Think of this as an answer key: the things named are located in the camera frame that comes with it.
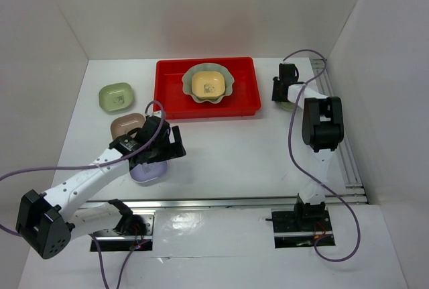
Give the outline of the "yellow square plate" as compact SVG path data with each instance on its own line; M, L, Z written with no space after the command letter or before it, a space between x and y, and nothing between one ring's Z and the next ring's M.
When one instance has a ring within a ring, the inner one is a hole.
M200 100L215 100L225 93L225 78L218 71L199 71L191 78L191 89Z

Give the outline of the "pink square plate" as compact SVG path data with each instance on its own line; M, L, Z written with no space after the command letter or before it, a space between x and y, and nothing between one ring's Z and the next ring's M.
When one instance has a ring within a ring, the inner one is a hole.
M114 119L110 130L112 139L124 135L135 128L142 128L145 123L145 117L140 113L131 113Z

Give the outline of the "purple square plate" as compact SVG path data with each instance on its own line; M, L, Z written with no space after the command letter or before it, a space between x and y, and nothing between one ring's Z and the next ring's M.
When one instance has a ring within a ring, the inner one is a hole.
M162 177L167 171L168 163L164 161L136 165L129 173L135 183L143 185Z

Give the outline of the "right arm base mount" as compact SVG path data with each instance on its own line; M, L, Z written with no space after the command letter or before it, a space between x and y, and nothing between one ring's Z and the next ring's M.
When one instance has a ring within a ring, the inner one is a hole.
M271 223L276 249L335 246L330 215L325 211L321 218L298 221L292 211L274 211L265 219Z

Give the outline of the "green square plate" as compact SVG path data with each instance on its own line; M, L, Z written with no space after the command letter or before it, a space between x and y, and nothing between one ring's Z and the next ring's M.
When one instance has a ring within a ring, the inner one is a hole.
M128 109L134 102L133 88L126 82L104 86L98 97L100 108L107 113Z
M289 111L289 112L292 112L295 107L295 104L291 102L276 102L276 105L280 109L283 109L284 111Z

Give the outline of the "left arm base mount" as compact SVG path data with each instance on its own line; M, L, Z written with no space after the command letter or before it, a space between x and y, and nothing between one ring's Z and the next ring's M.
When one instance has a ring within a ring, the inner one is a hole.
M140 220L135 219L133 225L120 233L113 229L97 231L95 237L102 252L127 252L136 245L136 251L151 251L153 249L153 232L155 223L154 211L137 211Z

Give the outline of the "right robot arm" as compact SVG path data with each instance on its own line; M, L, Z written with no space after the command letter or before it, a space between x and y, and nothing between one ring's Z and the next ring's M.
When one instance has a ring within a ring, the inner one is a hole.
M326 193L328 168L335 150L344 139L341 99L329 97L299 81L295 64L280 64L279 74L273 78L272 101L302 110L302 141L312 153L308 181L300 189L291 225L297 231L323 230L327 218Z

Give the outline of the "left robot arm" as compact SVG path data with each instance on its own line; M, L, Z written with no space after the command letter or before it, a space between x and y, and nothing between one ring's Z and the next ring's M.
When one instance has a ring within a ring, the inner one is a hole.
M30 190L23 195L15 229L43 259L59 254L78 237L102 230L118 235L144 235L144 220L119 199L89 209L82 206L140 164L185 155L180 128L156 115L148 116L143 127L115 138L89 170L81 169L42 193Z

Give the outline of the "green scalloped bowl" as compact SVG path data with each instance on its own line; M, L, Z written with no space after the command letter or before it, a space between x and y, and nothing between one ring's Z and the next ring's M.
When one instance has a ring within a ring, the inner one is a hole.
M218 71L225 78L225 93L215 100L200 100L193 95L191 89L191 78L194 74L199 71ZM225 67L217 63L202 63L197 64L189 68L182 77L182 91L185 95L191 96L194 102L196 103L212 103L219 104L224 97L230 97L233 94L233 85L235 83L235 78L230 73L230 71Z

